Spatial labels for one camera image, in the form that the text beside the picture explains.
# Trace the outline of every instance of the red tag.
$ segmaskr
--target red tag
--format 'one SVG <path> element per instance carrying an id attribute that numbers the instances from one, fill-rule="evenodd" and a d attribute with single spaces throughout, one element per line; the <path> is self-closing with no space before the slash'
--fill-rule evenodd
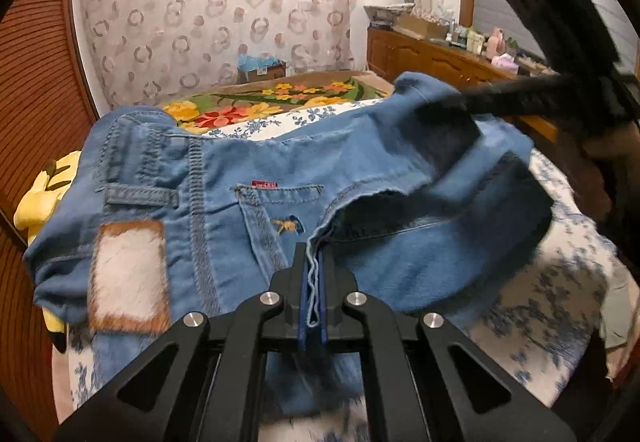
<path id="1" fill-rule="evenodd" d="M 267 182 L 265 180 L 251 180 L 251 185 L 253 187 L 261 187 L 263 189 L 277 189 L 277 182 Z"/>

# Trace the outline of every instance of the yellow flower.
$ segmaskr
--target yellow flower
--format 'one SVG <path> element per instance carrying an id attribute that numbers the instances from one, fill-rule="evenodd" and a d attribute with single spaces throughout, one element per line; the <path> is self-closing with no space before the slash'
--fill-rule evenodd
<path id="1" fill-rule="evenodd" d="M 254 120 L 254 118 L 269 117 L 269 115 L 279 114 L 282 108 L 279 106 L 269 106 L 268 102 L 259 102 L 254 104 L 251 108 L 246 108 L 247 119 Z"/>
<path id="2" fill-rule="evenodd" d="M 340 104 L 341 102 L 351 102 L 349 99 L 345 99 L 344 97 L 327 97 L 327 96 L 317 96 L 309 99 L 302 106 L 303 108 L 315 108 L 316 106 L 326 106 L 328 104 Z"/>
<path id="3" fill-rule="evenodd" d="M 196 103 L 191 101 L 172 102 L 162 109 L 169 115 L 171 115 L 175 120 L 181 121 L 191 120 L 192 118 L 196 118 L 198 115 L 200 115 Z"/>
<path id="4" fill-rule="evenodd" d="M 207 133 L 209 131 L 208 128 L 201 128 L 196 124 L 193 124 L 192 122 L 184 122 L 180 125 L 180 127 L 187 132 L 196 133 L 197 135 L 200 135 L 201 133 Z"/>

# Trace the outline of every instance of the leather patch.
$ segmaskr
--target leather patch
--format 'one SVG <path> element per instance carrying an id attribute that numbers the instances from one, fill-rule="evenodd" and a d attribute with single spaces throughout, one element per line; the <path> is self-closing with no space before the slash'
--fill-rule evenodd
<path id="1" fill-rule="evenodd" d="M 102 225 L 89 278 L 87 299 L 92 329 L 157 334 L 169 328 L 162 222 Z"/>

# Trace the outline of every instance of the white floral bedsheet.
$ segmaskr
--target white floral bedsheet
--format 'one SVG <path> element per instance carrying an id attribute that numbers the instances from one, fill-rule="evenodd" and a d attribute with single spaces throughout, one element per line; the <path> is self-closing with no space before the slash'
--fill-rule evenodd
<path id="1" fill-rule="evenodd" d="M 273 138 L 321 118 L 377 104 L 382 99 L 292 111 L 207 133 L 247 140 Z M 534 150 L 530 171 L 553 197 L 553 221 L 532 262 L 502 290 L 468 335 L 546 405 L 565 387 L 598 324 L 607 279 L 616 266 L 614 245 L 580 213 L 565 176 Z M 72 401 L 77 409 L 93 393 L 93 353 L 86 333 L 70 333 Z M 260 442 L 366 441 L 364 400 L 338 411 L 263 425 Z"/>

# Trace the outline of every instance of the silver screw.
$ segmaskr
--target silver screw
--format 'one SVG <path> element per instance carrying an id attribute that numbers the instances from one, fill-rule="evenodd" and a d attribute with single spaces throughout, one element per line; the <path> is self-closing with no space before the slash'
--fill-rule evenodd
<path id="1" fill-rule="evenodd" d="M 351 292 L 347 295 L 347 302 L 354 307 L 359 307 L 367 302 L 367 295 L 362 292 Z"/>
<path id="2" fill-rule="evenodd" d="M 422 318 L 422 321 L 429 328 L 440 328 L 444 324 L 444 319 L 440 314 L 429 312 Z"/>
<path id="3" fill-rule="evenodd" d="M 199 327 L 204 321 L 204 316 L 200 312 L 189 312 L 182 320 L 188 327 Z"/>
<path id="4" fill-rule="evenodd" d="M 275 305 L 278 301 L 280 301 L 280 296 L 277 292 L 268 290 L 267 292 L 260 294 L 260 302 L 263 305 Z"/>

